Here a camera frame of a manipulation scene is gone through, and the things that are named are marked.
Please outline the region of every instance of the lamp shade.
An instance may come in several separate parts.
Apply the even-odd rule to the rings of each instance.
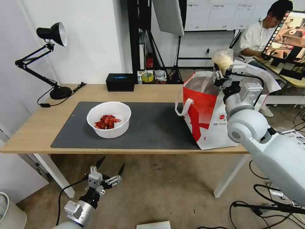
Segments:
[[[53,40],[61,46],[67,46],[67,35],[61,22],[55,23],[49,29],[37,28],[36,33],[41,39]]]

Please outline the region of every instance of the white shirt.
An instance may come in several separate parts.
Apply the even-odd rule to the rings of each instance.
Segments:
[[[246,48],[254,51],[263,51],[274,30],[275,28],[263,28],[262,21],[250,25],[242,32],[238,42],[234,45],[234,53],[240,54],[240,52]],[[246,59],[246,63],[254,60],[253,57],[241,56]]]

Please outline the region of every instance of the red shopping bag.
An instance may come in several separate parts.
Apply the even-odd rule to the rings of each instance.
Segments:
[[[236,146],[227,135],[227,118],[223,93],[215,87],[212,72],[195,72],[183,84],[184,116],[192,135],[201,149]]]

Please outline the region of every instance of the concrete floor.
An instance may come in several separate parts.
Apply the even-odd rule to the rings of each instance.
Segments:
[[[271,109],[275,116],[268,120],[273,127],[291,127],[293,116],[299,111],[287,105]],[[102,155],[52,155],[70,183],[89,173],[90,165],[100,157]],[[121,164],[126,163],[123,182],[106,191],[88,228],[131,229],[137,224],[165,220],[169,220],[171,228],[175,229],[199,226],[233,228],[228,214],[233,201],[266,202],[252,188],[254,184],[265,184],[265,181],[250,172],[248,163],[222,196],[214,198],[213,190],[233,160],[234,155],[108,155],[99,171],[115,175]],[[254,170],[261,174],[255,165]],[[86,182],[75,186],[74,201],[85,194],[85,187]],[[26,229],[51,229],[55,226],[59,192],[60,187],[52,180],[18,204],[28,216]],[[68,197],[63,195],[60,222],[67,220],[63,211],[67,201]],[[233,208],[232,218],[238,229],[266,227],[264,221],[249,209]],[[281,219],[275,217],[267,221],[272,224]],[[298,227],[287,220],[276,228]]]

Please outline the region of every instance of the black tissue box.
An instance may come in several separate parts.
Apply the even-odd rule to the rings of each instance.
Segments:
[[[106,85],[108,91],[133,91],[134,76],[133,74],[109,73]]]

